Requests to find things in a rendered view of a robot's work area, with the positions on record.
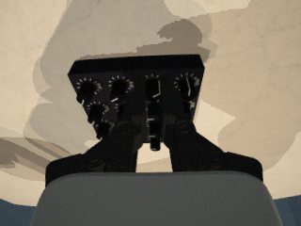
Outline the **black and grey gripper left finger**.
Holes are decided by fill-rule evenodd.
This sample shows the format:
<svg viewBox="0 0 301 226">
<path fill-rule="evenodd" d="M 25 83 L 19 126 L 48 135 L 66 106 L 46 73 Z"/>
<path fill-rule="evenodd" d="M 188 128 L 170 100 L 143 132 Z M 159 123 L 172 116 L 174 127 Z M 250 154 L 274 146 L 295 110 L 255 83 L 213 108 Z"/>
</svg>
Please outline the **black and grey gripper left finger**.
<svg viewBox="0 0 301 226">
<path fill-rule="evenodd" d="M 112 133 L 86 153 L 50 162 L 45 170 L 45 187 L 56 178 L 77 172 L 136 172 L 143 141 L 146 141 L 146 77 L 136 75 L 134 92 L 125 92 L 122 120 L 114 124 Z"/>
</svg>

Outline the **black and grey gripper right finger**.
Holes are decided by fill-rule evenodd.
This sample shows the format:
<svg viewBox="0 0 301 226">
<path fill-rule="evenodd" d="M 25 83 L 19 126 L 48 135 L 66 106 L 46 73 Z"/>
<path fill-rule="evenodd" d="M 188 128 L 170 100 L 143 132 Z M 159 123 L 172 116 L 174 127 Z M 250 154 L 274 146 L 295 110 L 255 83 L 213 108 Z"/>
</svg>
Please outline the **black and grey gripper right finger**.
<svg viewBox="0 0 301 226">
<path fill-rule="evenodd" d="M 161 141 L 169 148 L 172 171 L 234 170 L 263 181 L 262 165 L 253 157 L 223 152 L 185 118 L 182 95 L 173 92 L 171 75 L 160 77 Z"/>
</svg>

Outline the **black knob box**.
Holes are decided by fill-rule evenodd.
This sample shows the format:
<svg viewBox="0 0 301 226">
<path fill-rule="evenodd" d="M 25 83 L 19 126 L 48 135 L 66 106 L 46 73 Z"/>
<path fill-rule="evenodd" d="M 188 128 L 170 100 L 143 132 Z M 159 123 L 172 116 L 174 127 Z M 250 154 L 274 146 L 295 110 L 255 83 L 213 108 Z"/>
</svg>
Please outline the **black knob box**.
<svg viewBox="0 0 301 226">
<path fill-rule="evenodd" d="M 87 121 L 99 140 L 112 133 L 114 124 L 121 120 L 124 95 L 134 92 L 135 74 L 145 76 L 148 101 L 146 141 L 143 143 L 149 143 L 150 149 L 157 152 L 164 143 L 161 141 L 158 101 L 160 76 L 171 75 L 173 92 L 182 95 L 185 118 L 193 121 L 204 70 L 199 54 L 125 56 L 75 60 L 67 76 L 77 94 L 76 100 L 85 109 Z"/>
</svg>

